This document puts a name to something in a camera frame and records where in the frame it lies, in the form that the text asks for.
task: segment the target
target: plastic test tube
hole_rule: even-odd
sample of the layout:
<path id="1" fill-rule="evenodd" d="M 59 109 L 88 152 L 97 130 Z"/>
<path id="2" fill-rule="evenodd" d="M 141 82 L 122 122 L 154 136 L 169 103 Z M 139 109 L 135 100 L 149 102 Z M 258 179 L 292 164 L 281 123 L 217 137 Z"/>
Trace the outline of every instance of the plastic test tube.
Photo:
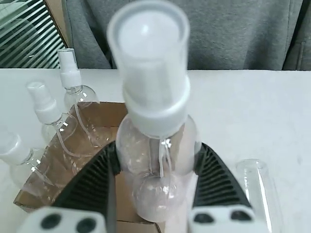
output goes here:
<path id="1" fill-rule="evenodd" d="M 270 233 L 282 232 L 282 214 L 268 166 L 258 159 L 246 159 L 237 163 L 236 170 L 255 215 L 267 223 Z"/>

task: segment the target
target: person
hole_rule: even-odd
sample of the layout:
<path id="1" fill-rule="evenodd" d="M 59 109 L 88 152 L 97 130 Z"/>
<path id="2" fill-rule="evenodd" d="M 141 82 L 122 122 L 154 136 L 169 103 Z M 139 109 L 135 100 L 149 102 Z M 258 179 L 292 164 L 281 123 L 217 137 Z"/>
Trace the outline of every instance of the person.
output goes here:
<path id="1" fill-rule="evenodd" d="M 116 68 L 106 29 L 133 0 L 62 1 L 79 68 Z M 190 21 L 188 69 L 311 69 L 310 0 L 171 2 Z"/>

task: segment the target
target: bottle neck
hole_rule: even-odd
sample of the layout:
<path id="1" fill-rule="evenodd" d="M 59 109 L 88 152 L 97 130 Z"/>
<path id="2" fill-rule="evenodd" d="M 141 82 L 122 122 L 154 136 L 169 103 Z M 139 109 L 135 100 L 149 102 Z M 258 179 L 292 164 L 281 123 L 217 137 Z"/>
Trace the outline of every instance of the bottle neck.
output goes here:
<path id="1" fill-rule="evenodd" d="M 52 126 L 56 126 L 60 128 L 63 125 L 64 121 L 66 120 L 64 116 L 65 114 L 62 113 L 61 117 L 57 121 L 52 122 L 51 124 L 46 124 L 46 125 L 52 125 Z"/>
<path id="2" fill-rule="evenodd" d="M 71 88 L 65 88 L 66 92 L 68 94 L 75 94 L 75 93 L 78 93 L 80 91 L 82 91 L 83 89 L 83 86 L 75 86 L 75 87 L 71 87 Z"/>
<path id="3" fill-rule="evenodd" d="M 33 156 L 34 156 L 34 152 L 35 152 L 35 150 L 34 150 L 34 149 L 30 149 L 30 151 L 29 151 L 29 154 L 28 154 L 27 158 L 26 158 L 23 162 L 21 162 L 20 164 L 17 164 L 17 165 L 23 165 L 23 164 L 25 164 L 25 163 L 29 162 L 29 161 L 33 158 Z"/>

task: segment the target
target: transparent bottle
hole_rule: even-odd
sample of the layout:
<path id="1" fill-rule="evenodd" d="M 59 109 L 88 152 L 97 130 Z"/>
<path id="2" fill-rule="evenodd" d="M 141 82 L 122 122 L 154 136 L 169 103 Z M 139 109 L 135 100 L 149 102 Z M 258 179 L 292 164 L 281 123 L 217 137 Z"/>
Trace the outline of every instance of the transparent bottle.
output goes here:
<path id="1" fill-rule="evenodd" d="M 18 134 L 5 127 L 0 127 L 0 159 L 10 166 L 13 183 L 45 205 L 69 182 L 68 171 L 58 160 L 47 157 L 44 149 L 25 146 Z"/>
<path id="2" fill-rule="evenodd" d="M 62 152 L 62 162 L 73 174 L 76 174 L 87 163 L 93 153 L 93 147 L 84 133 L 76 133 L 78 122 L 70 114 L 61 113 L 56 100 L 52 98 L 49 90 L 42 82 L 31 82 L 27 89 L 34 101 L 35 113 L 42 123 L 42 137 L 52 149 Z M 77 151 L 78 145 L 70 142 L 73 140 L 83 142 Z"/>
<path id="3" fill-rule="evenodd" d="M 116 148 L 138 215 L 163 222 L 182 204 L 201 148 L 193 119 L 162 139 L 144 135 L 127 115 L 118 130 Z"/>
<path id="4" fill-rule="evenodd" d="M 76 112 L 77 119 L 92 145 L 102 148 L 111 139 L 111 131 L 109 128 L 101 126 L 102 119 L 98 97 L 92 88 L 82 85 L 74 49 L 58 50 L 58 57 L 61 66 L 60 77 L 66 90 L 65 106 L 68 111 L 73 108 Z"/>
<path id="5" fill-rule="evenodd" d="M 118 159 L 137 213 L 151 222 L 178 211 L 201 148 L 187 112 L 189 34 L 187 16 L 169 1 L 134 1 L 108 25 L 128 110 L 117 133 Z"/>

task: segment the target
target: bottle cap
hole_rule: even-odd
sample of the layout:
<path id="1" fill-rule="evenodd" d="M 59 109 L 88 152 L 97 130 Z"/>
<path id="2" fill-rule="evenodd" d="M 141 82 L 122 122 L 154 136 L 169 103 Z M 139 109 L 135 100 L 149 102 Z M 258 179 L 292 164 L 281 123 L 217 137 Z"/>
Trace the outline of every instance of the bottle cap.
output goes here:
<path id="1" fill-rule="evenodd" d="M 25 146 L 16 133 L 0 126 L 0 159 L 10 165 L 18 165 L 27 159 L 31 149 Z"/>
<path id="2" fill-rule="evenodd" d="M 163 0 L 132 2 L 108 25 L 129 116 L 148 136 L 170 136 L 186 121 L 189 34 L 186 14 Z"/>
<path id="3" fill-rule="evenodd" d="M 31 82 L 27 85 L 29 94 L 34 102 L 35 113 L 43 124 L 52 124 L 61 118 L 62 113 L 57 107 L 49 90 L 42 82 Z"/>
<path id="4" fill-rule="evenodd" d="M 60 49 L 58 58 L 60 62 L 60 79 L 62 86 L 66 89 L 81 86 L 81 73 L 78 69 L 74 49 Z"/>

